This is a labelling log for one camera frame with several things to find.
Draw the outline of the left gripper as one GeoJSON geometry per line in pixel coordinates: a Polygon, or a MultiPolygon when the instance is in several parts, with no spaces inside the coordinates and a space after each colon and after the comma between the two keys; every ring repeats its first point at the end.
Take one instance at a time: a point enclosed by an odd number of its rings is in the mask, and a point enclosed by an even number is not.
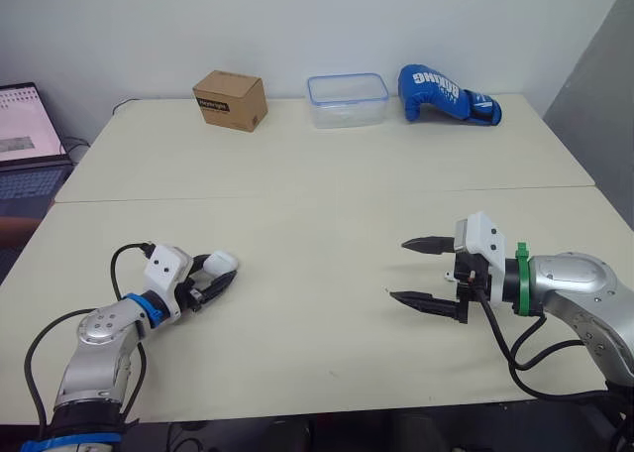
{"type": "Polygon", "coordinates": [[[227,272],[214,279],[206,288],[198,290],[195,287],[193,276],[207,276],[209,274],[204,268],[204,264],[210,257],[209,254],[197,255],[192,259],[192,266],[187,276],[175,287],[175,299],[182,313],[191,311],[198,312],[202,306],[220,296],[233,282],[237,271],[227,272]]]}

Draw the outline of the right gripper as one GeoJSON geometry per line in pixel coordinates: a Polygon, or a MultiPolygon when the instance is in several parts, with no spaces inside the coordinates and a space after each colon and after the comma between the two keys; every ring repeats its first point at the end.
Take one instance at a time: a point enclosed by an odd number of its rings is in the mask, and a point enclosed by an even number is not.
{"type": "MultiPolygon", "coordinates": [[[[401,244],[401,247],[422,254],[442,255],[455,252],[454,242],[454,237],[426,236],[407,240],[401,244]]],[[[456,254],[454,278],[458,281],[458,302],[417,291],[391,291],[389,295],[421,313],[448,317],[466,324],[470,303],[479,302],[481,297],[485,300],[490,298],[491,275],[488,269],[489,262],[481,254],[467,252],[456,254]]]]}

